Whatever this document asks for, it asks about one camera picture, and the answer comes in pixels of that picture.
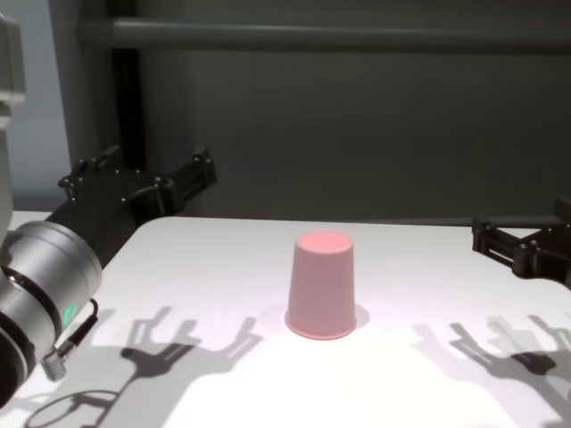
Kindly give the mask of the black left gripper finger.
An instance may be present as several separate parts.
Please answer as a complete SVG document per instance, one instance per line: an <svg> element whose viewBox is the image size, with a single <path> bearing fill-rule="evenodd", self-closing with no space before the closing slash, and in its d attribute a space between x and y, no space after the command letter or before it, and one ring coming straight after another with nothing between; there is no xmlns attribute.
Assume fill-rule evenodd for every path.
<svg viewBox="0 0 571 428"><path fill-rule="evenodd" d="M114 145L103 151L98 157L81 158L71 171L58 181L61 189L71 189L85 182L85 178L103 172L121 170L121 148Z"/></svg>
<svg viewBox="0 0 571 428"><path fill-rule="evenodd" d="M218 181L215 162L206 147L199 147L191 159L166 175L156 176L153 189L160 216L181 213L186 203Z"/></svg>

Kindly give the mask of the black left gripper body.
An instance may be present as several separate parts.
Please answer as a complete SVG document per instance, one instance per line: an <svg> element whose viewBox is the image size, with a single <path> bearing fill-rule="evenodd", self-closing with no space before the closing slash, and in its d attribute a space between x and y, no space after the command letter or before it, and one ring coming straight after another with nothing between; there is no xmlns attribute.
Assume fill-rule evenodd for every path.
<svg viewBox="0 0 571 428"><path fill-rule="evenodd" d="M90 175L83 184L65 189L67 201L46 220L81 238L104 268L139 227L164 218L153 189L161 175L140 169Z"/></svg>

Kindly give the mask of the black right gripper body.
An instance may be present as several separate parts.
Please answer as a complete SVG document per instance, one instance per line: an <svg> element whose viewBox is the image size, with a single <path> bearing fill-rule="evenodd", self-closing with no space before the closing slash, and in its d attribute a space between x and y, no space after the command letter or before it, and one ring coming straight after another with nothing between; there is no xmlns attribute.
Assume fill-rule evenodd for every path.
<svg viewBox="0 0 571 428"><path fill-rule="evenodd" d="M570 285L570 225L548 226L521 238L512 272L524 279L547 279Z"/></svg>

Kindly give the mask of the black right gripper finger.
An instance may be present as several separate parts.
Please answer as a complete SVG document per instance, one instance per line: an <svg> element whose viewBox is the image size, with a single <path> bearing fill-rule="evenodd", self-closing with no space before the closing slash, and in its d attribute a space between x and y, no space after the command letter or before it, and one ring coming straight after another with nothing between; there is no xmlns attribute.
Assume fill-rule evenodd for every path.
<svg viewBox="0 0 571 428"><path fill-rule="evenodd" d="M472 218L472 250L500 262L512 272L532 271L532 247L523 238L500 230L489 219Z"/></svg>
<svg viewBox="0 0 571 428"><path fill-rule="evenodd" d="M555 216L567 226L571 224L571 200L566 196L559 196L554 202Z"/></svg>

